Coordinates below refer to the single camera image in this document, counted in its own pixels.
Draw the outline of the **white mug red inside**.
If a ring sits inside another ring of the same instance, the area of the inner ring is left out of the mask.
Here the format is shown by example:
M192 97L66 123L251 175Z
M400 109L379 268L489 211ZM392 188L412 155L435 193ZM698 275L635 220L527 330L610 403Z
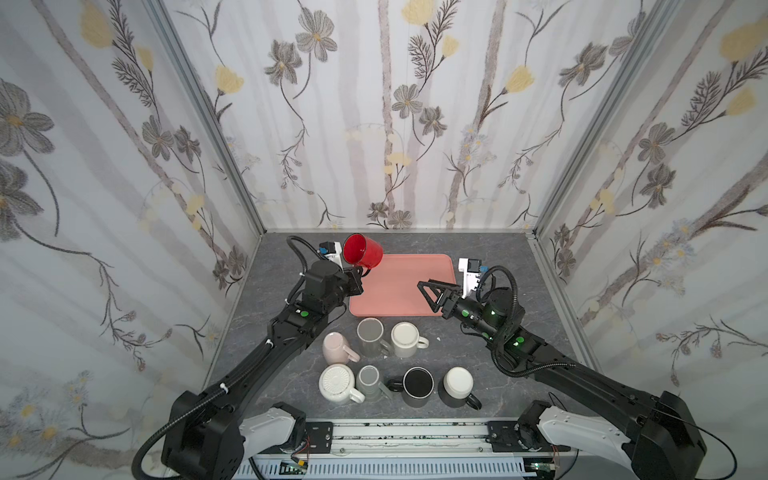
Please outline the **white mug red inside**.
M420 335L418 328L410 322L399 322L391 330L394 355L398 358L412 357L418 349L427 349L430 342Z

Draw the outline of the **red mug black handle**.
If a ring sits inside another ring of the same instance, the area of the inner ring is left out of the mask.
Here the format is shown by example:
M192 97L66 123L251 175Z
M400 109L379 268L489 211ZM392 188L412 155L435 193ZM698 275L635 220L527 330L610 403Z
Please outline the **red mug black handle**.
M367 274L383 260L383 247L375 240L360 233L347 237L342 247L344 261L354 267L361 267Z

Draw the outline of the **black mug white base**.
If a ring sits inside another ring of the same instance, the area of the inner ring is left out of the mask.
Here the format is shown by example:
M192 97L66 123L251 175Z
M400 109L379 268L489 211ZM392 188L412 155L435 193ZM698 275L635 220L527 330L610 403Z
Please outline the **black mug white base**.
M482 402L473 394L474 379L463 367L451 368L438 384L438 395L442 403L450 408L468 406L473 410L482 409Z

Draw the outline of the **pink plastic tray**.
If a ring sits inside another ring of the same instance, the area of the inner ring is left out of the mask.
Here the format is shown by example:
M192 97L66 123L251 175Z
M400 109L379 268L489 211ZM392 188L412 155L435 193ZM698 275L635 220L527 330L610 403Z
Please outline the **pink plastic tray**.
M445 254L385 254L362 279L363 293L350 300L359 318L435 317L418 289L419 281L456 283L454 265Z

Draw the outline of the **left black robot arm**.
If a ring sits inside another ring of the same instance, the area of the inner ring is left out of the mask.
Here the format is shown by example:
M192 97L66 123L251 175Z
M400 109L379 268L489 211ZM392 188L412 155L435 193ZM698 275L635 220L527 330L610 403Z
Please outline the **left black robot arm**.
M329 325L333 310L363 293L369 267L342 267L313 250L309 264L296 247L302 237L286 242L302 271L282 310L270 320L265 338L233 370L200 393L184 392L173 403L169 421L140 446L131 464L136 479L153 476L142 467L145 456L162 442L161 462L176 479L231 479L246 457L240 432L245 409L294 357L306 350Z

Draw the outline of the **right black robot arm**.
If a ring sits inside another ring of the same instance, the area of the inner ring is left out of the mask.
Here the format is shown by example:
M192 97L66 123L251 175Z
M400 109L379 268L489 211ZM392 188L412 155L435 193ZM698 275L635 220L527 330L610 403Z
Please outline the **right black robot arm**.
M591 410L583 416L533 402L517 419L521 448L567 446L620 464L639 479L696 477L707 447L686 403L668 391L653 395L612 380L525 329L515 282L473 296L437 280L421 281L418 289L433 312L485 340L501 373L535 380Z

